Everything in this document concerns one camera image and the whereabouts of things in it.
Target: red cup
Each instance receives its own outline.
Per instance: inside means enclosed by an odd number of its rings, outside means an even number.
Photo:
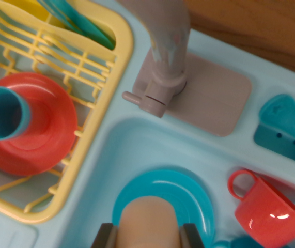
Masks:
[[[241,197],[234,192],[234,180],[243,174],[255,183]],[[279,248],[295,239],[295,205],[274,186],[248,170],[239,170],[229,177],[228,190],[241,200],[235,211],[238,222],[260,245]]]

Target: yellow dish rack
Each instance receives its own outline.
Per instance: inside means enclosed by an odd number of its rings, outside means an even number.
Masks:
[[[47,221],[63,207],[133,48],[132,33],[120,15],[89,0],[69,3],[116,40],[114,50],[66,30],[35,0],[0,0],[0,10],[6,14],[0,11],[0,70],[4,75],[25,68],[27,62],[22,60],[31,61],[30,71],[51,72],[60,79],[75,106],[88,109],[75,131],[77,139],[68,156],[61,165],[44,173],[44,178],[56,178],[46,192],[41,190],[45,188],[41,175],[13,177],[0,171],[5,182],[0,185],[0,212],[29,224]],[[76,94],[75,87],[83,87],[91,97]],[[22,203],[16,204],[7,192],[25,183],[30,183],[30,191],[38,191],[39,195],[20,206]],[[19,192],[16,194],[21,197],[31,195],[27,188]]]

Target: red toy plate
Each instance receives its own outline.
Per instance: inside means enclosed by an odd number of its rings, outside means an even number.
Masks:
[[[75,107],[68,94],[56,82],[37,73],[4,77],[0,86],[23,97],[35,113],[25,133],[0,141],[0,169],[27,176],[58,164],[70,151],[77,128]]]

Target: blue toy plate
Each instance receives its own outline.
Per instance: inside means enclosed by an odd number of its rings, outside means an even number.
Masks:
[[[125,206],[142,196],[158,196],[175,208],[178,225],[194,223],[205,247],[215,235],[214,211],[207,193],[192,178],[174,170],[154,170],[129,182],[116,199],[113,224],[118,225]]]

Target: wooden table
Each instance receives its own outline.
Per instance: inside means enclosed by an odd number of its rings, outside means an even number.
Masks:
[[[192,27],[295,71],[295,0],[185,0]]]

